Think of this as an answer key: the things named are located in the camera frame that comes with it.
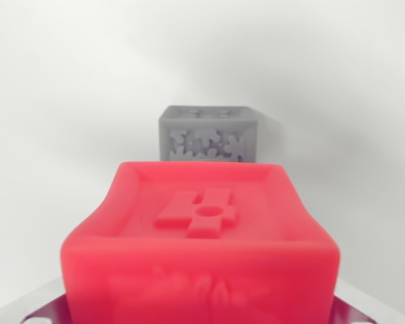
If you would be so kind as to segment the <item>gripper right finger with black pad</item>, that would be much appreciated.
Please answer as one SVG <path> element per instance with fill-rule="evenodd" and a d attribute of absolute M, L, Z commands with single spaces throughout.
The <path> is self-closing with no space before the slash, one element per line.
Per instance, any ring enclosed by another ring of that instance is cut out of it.
<path fill-rule="evenodd" d="M 405 315 L 339 279 L 329 322 L 405 324 Z"/>

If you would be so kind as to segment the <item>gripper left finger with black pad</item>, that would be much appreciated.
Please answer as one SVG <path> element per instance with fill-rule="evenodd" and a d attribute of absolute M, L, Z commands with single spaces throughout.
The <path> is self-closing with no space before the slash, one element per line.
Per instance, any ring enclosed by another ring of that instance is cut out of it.
<path fill-rule="evenodd" d="M 73 323 L 62 278 L 23 297 L 20 323 Z"/>

